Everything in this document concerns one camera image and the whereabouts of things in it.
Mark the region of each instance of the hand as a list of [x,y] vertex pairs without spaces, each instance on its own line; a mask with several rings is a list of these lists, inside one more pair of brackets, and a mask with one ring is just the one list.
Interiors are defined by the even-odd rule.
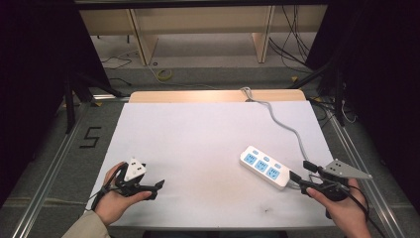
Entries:
[[[359,188],[358,182],[354,178],[349,178],[349,185]],[[334,223],[347,237],[370,237],[365,213],[349,197],[341,201],[332,201],[314,188],[308,187],[306,191],[327,208]],[[360,191],[350,187],[350,194],[366,206],[365,198]]]
[[[124,164],[121,162],[120,164],[114,166],[105,176],[104,184],[109,180],[112,174]],[[142,191],[136,193],[132,196],[125,197],[116,191],[109,191],[106,193],[98,202],[96,206],[95,212],[98,214],[99,218],[101,218],[102,222],[108,226],[111,223],[114,223],[123,215],[124,211],[131,205],[145,200],[148,198],[152,193],[150,191]]]

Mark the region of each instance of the power strip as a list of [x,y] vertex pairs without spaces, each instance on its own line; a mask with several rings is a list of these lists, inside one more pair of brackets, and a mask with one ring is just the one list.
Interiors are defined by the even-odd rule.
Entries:
[[241,153],[241,165],[283,190],[290,180],[290,169],[255,147],[249,146]]

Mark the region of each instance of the white tabletop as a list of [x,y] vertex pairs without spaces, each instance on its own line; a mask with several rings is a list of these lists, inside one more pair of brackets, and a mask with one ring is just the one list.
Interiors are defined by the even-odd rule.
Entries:
[[[309,102],[271,105],[277,120],[299,132],[312,163],[326,166],[333,160]],[[240,165],[248,146],[307,177],[296,136],[276,125],[261,104],[129,103],[92,194],[109,169],[134,157],[147,164],[142,184],[162,179],[165,184],[156,200],[133,205],[116,226],[238,230],[334,225],[325,208],[300,190],[279,191]]]

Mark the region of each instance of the blue outlet socket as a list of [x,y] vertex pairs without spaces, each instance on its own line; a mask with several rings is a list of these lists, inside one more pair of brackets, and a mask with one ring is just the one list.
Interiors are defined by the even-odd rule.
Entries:
[[277,177],[280,175],[280,172],[278,170],[275,170],[273,168],[269,168],[269,170],[266,172],[266,175],[270,178],[270,179],[277,179]]
[[263,161],[258,161],[256,164],[256,169],[261,171],[262,173],[265,171],[265,169],[268,167],[268,165],[266,163],[264,163]]
[[251,155],[251,154],[248,154],[245,158],[244,158],[244,161],[245,162],[247,162],[248,164],[250,164],[250,165],[253,165],[254,164],[254,162],[257,160],[257,157],[255,157],[255,156],[253,156],[253,155]]

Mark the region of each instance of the person's left hand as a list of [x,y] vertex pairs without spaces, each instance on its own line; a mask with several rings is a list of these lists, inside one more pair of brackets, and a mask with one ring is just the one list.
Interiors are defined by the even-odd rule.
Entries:
[[[111,170],[108,171],[104,179],[104,184],[109,180],[111,175],[123,164],[124,162],[121,162],[120,164],[114,166]],[[132,196],[125,197],[120,193],[111,190],[99,200],[95,212],[96,214],[98,214],[99,218],[101,218],[102,222],[106,226],[108,226],[120,219],[120,217],[123,215],[124,211],[126,211],[128,207],[139,201],[145,200],[151,194],[152,193],[150,191],[142,191]]]

